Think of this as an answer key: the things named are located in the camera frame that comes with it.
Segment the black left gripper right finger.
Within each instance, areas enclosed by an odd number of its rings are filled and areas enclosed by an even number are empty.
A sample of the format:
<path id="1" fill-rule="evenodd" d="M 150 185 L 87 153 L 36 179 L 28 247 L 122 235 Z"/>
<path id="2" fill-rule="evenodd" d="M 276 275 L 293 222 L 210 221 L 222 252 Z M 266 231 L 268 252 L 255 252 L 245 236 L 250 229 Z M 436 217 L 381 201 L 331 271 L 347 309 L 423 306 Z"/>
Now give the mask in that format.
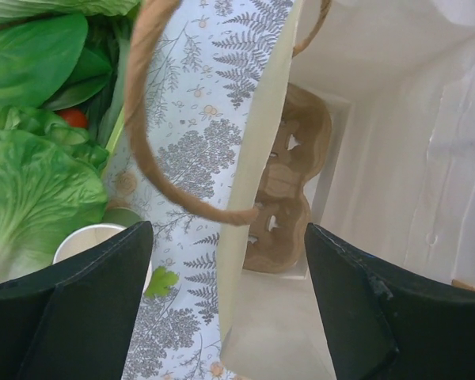
<path id="1" fill-rule="evenodd" d="M 475 291 L 309 224 L 310 277 L 338 379 L 475 379 Z"/>

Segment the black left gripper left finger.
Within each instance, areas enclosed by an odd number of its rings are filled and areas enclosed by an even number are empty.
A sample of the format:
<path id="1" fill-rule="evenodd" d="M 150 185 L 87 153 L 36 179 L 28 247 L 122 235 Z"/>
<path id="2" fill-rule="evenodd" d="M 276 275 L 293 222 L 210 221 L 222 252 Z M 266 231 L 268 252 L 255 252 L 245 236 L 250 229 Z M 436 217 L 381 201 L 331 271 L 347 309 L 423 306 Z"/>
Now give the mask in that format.
<path id="1" fill-rule="evenodd" d="M 0 284 L 0 379 L 119 379 L 153 246 L 150 222 Z"/>

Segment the brown cardboard cup carrier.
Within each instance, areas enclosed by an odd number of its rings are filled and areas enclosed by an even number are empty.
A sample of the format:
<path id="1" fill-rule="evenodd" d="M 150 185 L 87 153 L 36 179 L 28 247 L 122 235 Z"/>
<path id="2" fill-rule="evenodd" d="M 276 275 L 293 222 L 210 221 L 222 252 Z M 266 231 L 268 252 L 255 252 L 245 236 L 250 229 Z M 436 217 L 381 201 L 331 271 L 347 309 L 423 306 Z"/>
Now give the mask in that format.
<path id="1" fill-rule="evenodd" d="M 259 215 L 249 228 L 244 269 L 285 272 L 304 253 L 304 234 L 311 217 L 304 187 L 322 170 L 331 133 L 325 102 L 290 83 L 256 194 Z"/>

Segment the brown paper bag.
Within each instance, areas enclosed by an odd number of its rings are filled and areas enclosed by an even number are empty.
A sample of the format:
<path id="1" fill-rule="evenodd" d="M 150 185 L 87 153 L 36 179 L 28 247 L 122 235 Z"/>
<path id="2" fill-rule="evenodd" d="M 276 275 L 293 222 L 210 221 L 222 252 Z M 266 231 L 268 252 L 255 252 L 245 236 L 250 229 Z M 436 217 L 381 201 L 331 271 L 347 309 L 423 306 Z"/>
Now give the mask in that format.
<path id="1" fill-rule="evenodd" d="M 320 9 L 299 2 L 295 37 Z M 307 186 L 313 222 L 412 272 L 475 284 L 475 1 L 335 1 L 288 82 L 332 117 Z M 310 271 L 246 271 L 248 241 L 226 226 L 218 240 L 230 379 L 335 378 Z"/>

